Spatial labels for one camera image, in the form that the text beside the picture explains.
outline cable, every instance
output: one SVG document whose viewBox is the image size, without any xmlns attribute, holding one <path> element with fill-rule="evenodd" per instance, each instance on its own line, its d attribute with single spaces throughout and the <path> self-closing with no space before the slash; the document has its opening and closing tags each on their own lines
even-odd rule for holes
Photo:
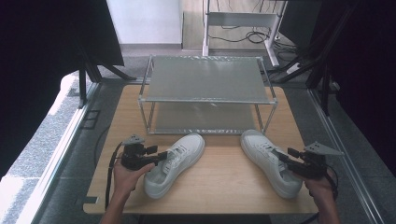
<svg viewBox="0 0 396 224">
<path fill-rule="evenodd" d="M 277 49 L 285 49 L 285 50 L 288 50 L 291 52 L 296 52 L 296 50 L 297 50 L 297 47 L 293 46 L 293 45 L 283 44 L 283 43 L 279 43 L 277 41 L 275 41 L 274 44 Z"/>
<path fill-rule="evenodd" d="M 328 173 L 326 173 L 324 177 L 326 177 L 330 185 L 332 185 L 332 196 L 334 197 L 334 200 L 336 200 L 338 197 L 338 174 L 335 172 L 334 168 L 332 168 L 330 165 L 327 165 L 327 168 L 330 168 L 334 173 L 335 181 Z"/>
<path fill-rule="evenodd" d="M 283 56 L 282 56 L 282 54 L 292 54 L 293 52 L 290 52 L 290 51 L 288 51 L 288 50 L 286 50 L 286 51 L 278 51 L 277 53 L 276 53 L 276 56 L 277 56 L 277 58 L 279 58 L 280 60 L 282 60 L 282 61 L 284 61 L 284 62 L 291 62 L 291 61 L 293 61 L 293 59 L 286 59 L 286 58 L 284 58 Z"/>
<path fill-rule="evenodd" d="M 274 3 L 274 8 L 273 8 L 273 13 L 274 13 L 274 11 L 275 11 L 275 7 L 276 7 L 276 0 L 275 0 L 275 3 Z"/>
<path fill-rule="evenodd" d="M 256 6 L 254 6 L 254 8 L 253 8 L 253 10 L 251 10 L 251 12 L 254 12 L 254 9 L 256 9 L 256 7 L 257 7 L 259 4 L 260 4 L 259 12 L 262 12 L 262 5 L 264 4 L 264 0 L 259 0 L 259 1 L 257 1 Z"/>
<path fill-rule="evenodd" d="M 96 161 L 96 153 L 97 153 L 97 149 L 99 146 L 99 141 L 101 140 L 103 134 L 105 134 L 105 132 L 110 128 L 110 125 L 108 125 L 99 135 L 98 139 L 96 140 L 96 144 L 95 144 L 95 148 L 93 149 L 93 165 L 94 167 L 97 166 L 97 161 Z"/>
<path fill-rule="evenodd" d="M 113 155 L 111 156 L 110 163 L 108 165 L 108 170 L 107 170 L 107 184 L 106 184 L 106 196 L 105 196 L 105 210 L 108 207 L 109 203 L 109 198 L 110 198 L 110 187 L 111 187 L 111 176 L 113 174 L 113 168 L 114 168 L 114 162 L 117 158 L 117 153 L 122 145 L 122 142 L 119 143 L 119 145 L 116 147 L 116 149 L 113 152 Z"/>
<path fill-rule="evenodd" d="M 301 224 L 311 223 L 313 220 L 317 219 L 318 217 L 319 217 L 319 213 L 315 213 L 312 217 L 309 217 L 305 221 L 301 222 Z"/>
<path fill-rule="evenodd" d="M 272 75 L 272 74 L 274 74 L 274 73 L 280 73 L 280 72 L 287 71 L 290 67 L 292 67 L 295 63 L 297 63 L 297 62 L 299 62 L 299 61 L 300 61 L 300 58 L 299 58 L 299 57 L 295 57 L 293 60 L 291 60 L 291 61 L 290 61 L 288 64 L 286 64 L 285 66 L 280 67 L 280 68 L 276 68 L 276 69 L 274 69 L 274 70 L 268 70 L 267 73 L 270 74 L 270 75 Z"/>
<path fill-rule="evenodd" d="M 218 12 L 220 12 L 219 0 L 217 0 L 216 2 L 217 2 L 217 6 L 218 6 Z M 259 3 L 261 3 L 261 5 L 260 5 L 260 12 L 262 11 L 262 6 L 263 6 L 263 3 L 264 3 L 264 0 L 259 0 L 259 1 L 257 2 L 256 6 L 253 8 L 253 11 L 254 11 L 254 9 L 257 7 L 257 5 L 258 5 Z M 228 6 L 229 6 L 230 10 L 233 11 L 233 9 L 231 8 L 231 3 L 230 3 L 230 1 L 229 1 Z M 202 1 L 202 23 L 203 23 L 203 26 L 205 27 L 204 11 L 205 11 L 205 10 L 204 10 L 204 0 L 203 0 L 203 1 Z M 224 26 L 221 26 L 221 28 L 222 28 L 222 29 L 225 29 L 225 30 L 232 30 L 232 29 L 235 29 L 235 28 L 240 28 L 240 26 L 233 26 L 233 27 L 224 27 Z M 261 44 L 261 43 L 264 42 L 264 40 L 266 40 L 267 38 L 269 38 L 269 34 L 265 34 L 265 33 L 262 33 L 262 32 L 255 31 L 255 30 L 254 30 L 255 28 L 256 28 L 256 27 L 252 27 L 252 31 L 247 32 L 247 33 L 246 33 L 246 36 L 245 36 L 244 38 L 242 38 L 242 39 L 237 39 L 237 40 L 231 40 L 231 39 L 226 39 L 226 38 L 222 38 L 222 37 L 218 37 L 218 36 L 212 36 L 212 35 L 207 35 L 207 36 L 210 37 L 210 38 L 213 38 L 213 39 L 219 39 L 219 40 L 223 40 L 223 41 L 227 41 L 227 42 L 232 42 L 232 43 L 236 43 L 236 42 L 241 42 L 241 41 L 244 41 L 244 40 L 248 40 L 250 43 L 253 43 L 253 44 Z M 259 41 L 252 40 L 251 37 L 253 37 L 253 36 L 257 36 L 260 40 L 259 40 Z"/>
</svg>

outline human hand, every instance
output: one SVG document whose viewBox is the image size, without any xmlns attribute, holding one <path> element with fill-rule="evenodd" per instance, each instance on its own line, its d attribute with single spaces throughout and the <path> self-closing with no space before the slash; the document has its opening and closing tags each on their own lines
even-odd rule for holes
<svg viewBox="0 0 396 224">
<path fill-rule="evenodd" d="M 315 200 L 319 199 L 326 199 L 333 198 L 332 195 L 332 185 L 330 184 L 329 180 L 327 180 L 324 176 L 319 179 L 309 179 L 305 178 L 301 175 L 297 175 L 294 173 L 295 176 L 301 178 L 305 186 L 309 189 L 311 196 Z"/>
<path fill-rule="evenodd" d="M 333 174 L 328 170 L 329 176 L 332 178 Z M 318 222 L 321 224 L 326 223 L 340 223 L 338 216 L 335 200 L 332 192 L 332 185 L 326 177 L 320 179 L 309 179 L 301 175 L 295 176 L 301 178 L 305 186 L 309 189 L 311 196 L 314 198 L 314 202 L 318 207 L 319 217 Z"/>
<path fill-rule="evenodd" d="M 154 168 L 154 163 L 147 164 L 140 170 L 132 171 L 122 166 L 120 159 L 116 159 L 114 164 L 114 193 L 120 196 L 129 197 L 131 191 L 135 189 L 140 176 Z"/>
</svg>

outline metal leg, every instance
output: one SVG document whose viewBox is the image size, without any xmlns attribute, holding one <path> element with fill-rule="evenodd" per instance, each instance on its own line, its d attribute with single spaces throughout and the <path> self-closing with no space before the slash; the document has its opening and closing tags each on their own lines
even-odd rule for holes
<svg viewBox="0 0 396 224">
<path fill-rule="evenodd" d="M 210 0 L 206 0 L 207 5 L 206 5 L 206 13 L 205 13 L 205 32 L 204 32 L 204 43 L 202 45 L 202 56 L 208 56 L 209 55 L 209 9 L 210 9 Z"/>
<path fill-rule="evenodd" d="M 93 60 L 96 63 L 101 64 L 103 67 L 105 67 L 106 69 L 108 69 L 109 71 L 111 71 L 112 73 L 114 73 L 118 77 L 121 77 L 124 80 L 136 80 L 136 77 L 130 77 L 130 76 L 126 75 L 121 70 L 119 70 L 116 67 L 114 67 L 113 65 L 106 64 L 106 63 L 102 62 L 101 60 L 99 60 L 96 57 L 93 57 Z"/>
<path fill-rule="evenodd" d="M 87 82 L 85 80 L 86 72 L 85 72 L 85 62 L 82 57 L 80 57 L 80 65 L 78 70 L 78 84 L 79 84 L 79 105 L 78 109 L 84 107 L 87 102 Z"/>
<path fill-rule="evenodd" d="M 273 27 L 271 28 L 271 35 L 268 40 L 264 41 L 265 47 L 267 48 L 268 56 L 270 57 L 271 63 L 273 67 L 279 67 L 279 61 L 276 58 L 274 53 L 273 44 L 277 34 L 277 30 L 279 29 L 280 20 L 283 16 L 283 10 L 285 9 L 286 1 L 281 1 L 280 8 L 276 13 L 276 18 Z"/>
</svg>

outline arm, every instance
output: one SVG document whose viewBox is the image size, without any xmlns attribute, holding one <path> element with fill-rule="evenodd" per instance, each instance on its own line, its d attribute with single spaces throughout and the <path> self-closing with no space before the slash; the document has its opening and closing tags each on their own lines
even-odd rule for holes
<svg viewBox="0 0 396 224">
<path fill-rule="evenodd" d="M 295 175 L 305 182 L 305 186 L 314 198 L 319 211 L 318 222 L 320 224 L 339 224 L 340 219 L 332 195 L 332 186 L 329 181 L 325 177 L 321 179 L 307 179 L 297 174 Z"/>
<path fill-rule="evenodd" d="M 102 216 L 101 223 L 121 223 L 122 211 L 126 201 L 134 190 L 140 176 L 150 171 L 154 163 L 142 167 L 138 171 L 131 171 L 123 167 L 120 159 L 114 164 L 114 192 L 111 201 Z"/>
</svg>

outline wrist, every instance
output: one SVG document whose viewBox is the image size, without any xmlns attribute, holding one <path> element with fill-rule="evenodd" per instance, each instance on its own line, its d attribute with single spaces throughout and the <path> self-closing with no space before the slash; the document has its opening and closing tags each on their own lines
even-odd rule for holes
<svg viewBox="0 0 396 224">
<path fill-rule="evenodd" d="M 315 204 L 318 207 L 320 224 L 325 223 L 340 223 L 338 211 L 333 197 L 318 197 L 315 199 Z"/>
<path fill-rule="evenodd" d="M 114 201 L 117 201 L 120 203 L 125 203 L 128 200 L 130 195 L 131 195 L 131 192 L 120 192 L 120 191 L 115 190 L 113 193 L 113 197 L 111 198 L 111 201 L 114 200 Z"/>
<path fill-rule="evenodd" d="M 335 203 L 331 190 L 323 190 L 314 195 L 315 203 Z"/>
</svg>

